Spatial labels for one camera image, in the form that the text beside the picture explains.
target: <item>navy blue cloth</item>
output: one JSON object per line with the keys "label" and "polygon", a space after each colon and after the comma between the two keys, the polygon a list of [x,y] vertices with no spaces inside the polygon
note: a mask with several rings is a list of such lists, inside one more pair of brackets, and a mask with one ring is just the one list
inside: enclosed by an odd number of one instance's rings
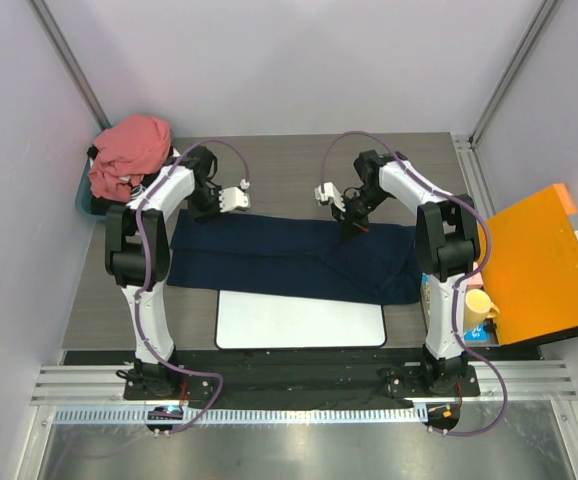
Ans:
{"label": "navy blue cloth", "polygon": [[334,221],[222,215],[204,225],[181,210],[167,283],[394,305],[420,298],[414,227],[371,224],[340,242]]}

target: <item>blue basket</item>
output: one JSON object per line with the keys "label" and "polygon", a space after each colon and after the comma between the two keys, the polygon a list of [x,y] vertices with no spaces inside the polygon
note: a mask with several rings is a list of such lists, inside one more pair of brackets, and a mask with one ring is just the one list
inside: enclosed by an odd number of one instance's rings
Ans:
{"label": "blue basket", "polygon": [[91,182],[89,181],[89,158],[85,162],[85,169],[80,178],[80,185],[78,186],[78,193],[76,193],[76,208],[80,213],[88,217],[94,218],[97,221],[104,222],[105,215],[95,215],[91,213]]}

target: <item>yellow mug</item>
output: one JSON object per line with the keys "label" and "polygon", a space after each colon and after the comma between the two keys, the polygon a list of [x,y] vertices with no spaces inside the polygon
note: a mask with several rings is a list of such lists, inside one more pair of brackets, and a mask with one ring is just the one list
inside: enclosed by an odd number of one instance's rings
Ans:
{"label": "yellow mug", "polygon": [[491,301],[489,295],[479,289],[469,290],[465,296],[465,332],[473,330],[486,318],[496,318],[500,310]]}

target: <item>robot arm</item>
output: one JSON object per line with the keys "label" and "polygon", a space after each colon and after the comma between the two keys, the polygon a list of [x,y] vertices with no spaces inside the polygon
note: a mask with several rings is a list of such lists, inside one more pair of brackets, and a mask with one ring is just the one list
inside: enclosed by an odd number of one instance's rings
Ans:
{"label": "robot arm", "polygon": [[[473,262],[480,255],[476,221],[461,207],[433,193],[448,192],[430,182],[425,182],[429,188],[416,183],[407,175],[407,170],[415,169],[404,155],[398,155],[406,170],[388,155],[378,155],[373,150],[361,153],[354,161],[362,181],[356,193],[341,195],[332,183],[326,183],[316,188],[316,199],[321,205],[331,205],[333,217],[341,223],[343,240],[368,231],[369,214],[387,198],[398,198],[416,215],[416,258],[429,277],[431,297],[423,372],[432,392],[445,393],[467,370],[467,356],[452,328],[451,301],[456,280],[473,269]],[[473,205],[469,196],[459,198]],[[445,233],[445,225],[454,231]],[[462,283],[457,288],[457,318],[462,319],[466,285]],[[462,329],[459,321],[457,333],[461,337]]]}
{"label": "robot arm", "polygon": [[[144,246],[132,243],[129,237],[137,231],[136,210],[144,199],[148,199],[143,207],[142,222],[151,252],[151,283],[142,293],[138,307],[145,336],[158,354],[170,363],[177,364],[173,358],[175,346],[167,328],[163,299],[164,281],[170,264],[165,222],[183,200],[187,200],[188,211],[198,222],[209,221],[221,213],[246,210],[250,206],[244,188],[223,189],[211,182],[216,162],[217,158],[209,149],[198,147],[189,153],[184,165],[163,167],[158,178],[140,196],[127,205],[113,206],[107,212],[105,268],[114,276],[127,299],[136,330],[135,294],[145,281],[145,255]],[[172,372],[159,364],[137,331],[135,334],[134,374],[142,378],[168,380]]]}

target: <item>gray table surface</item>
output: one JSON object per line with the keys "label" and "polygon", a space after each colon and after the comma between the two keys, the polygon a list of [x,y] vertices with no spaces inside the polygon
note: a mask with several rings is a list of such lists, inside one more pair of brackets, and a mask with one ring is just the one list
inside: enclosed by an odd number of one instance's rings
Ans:
{"label": "gray table surface", "polygon": [[[251,213],[286,218],[330,220],[318,207],[313,190],[319,183],[320,161],[334,135],[232,137],[251,168]],[[439,187],[459,194],[466,187],[448,133],[385,134],[382,138],[405,153],[416,169]],[[190,140],[177,139],[179,148]],[[226,147],[210,148],[220,161],[216,181],[236,185],[242,165]],[[353,160],[364,150],[382,149],[369,139],[349,137],[332,151],[327,180],[343,189],[358,185]],[[167,225],[171,234],[174,214]],[[387,201],[371,216],[373,222],[413,225],[415,217],[399,202]],[[218,292],[165,287],[167,322],[174,342],[183,349],[214,349]],[[420,346],[425,326],[420,304],[384,307],[387,347]],[[104,268],[104,225],[97,224],[73,304],[63,348],[133,350],[135,338],[127,303]]]}

